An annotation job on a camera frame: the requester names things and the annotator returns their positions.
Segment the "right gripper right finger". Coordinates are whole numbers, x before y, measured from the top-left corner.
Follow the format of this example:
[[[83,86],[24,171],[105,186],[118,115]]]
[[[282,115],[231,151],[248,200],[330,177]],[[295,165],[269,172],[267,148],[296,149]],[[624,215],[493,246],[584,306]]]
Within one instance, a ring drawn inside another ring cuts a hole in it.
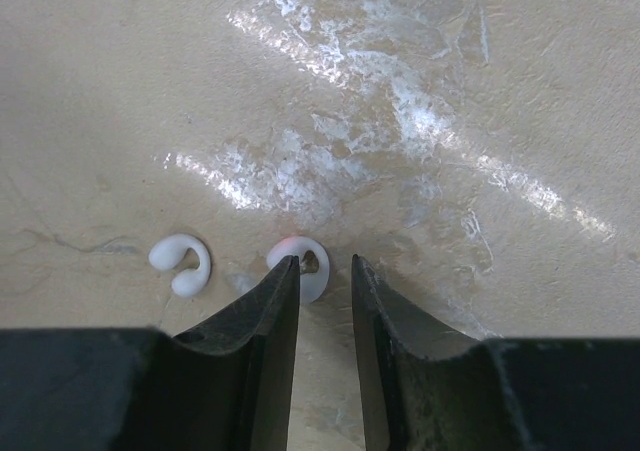
[[[370,450],[635,450],[632,338],[475,340],[351,268],[365,445]]]

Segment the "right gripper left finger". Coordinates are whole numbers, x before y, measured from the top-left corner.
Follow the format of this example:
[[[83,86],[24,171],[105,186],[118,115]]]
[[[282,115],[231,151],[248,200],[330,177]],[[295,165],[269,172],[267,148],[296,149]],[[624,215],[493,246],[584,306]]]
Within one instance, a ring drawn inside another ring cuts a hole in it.
[[[155,328],[6,329],[5,450],[282,450],[300,265],[177,335]]]

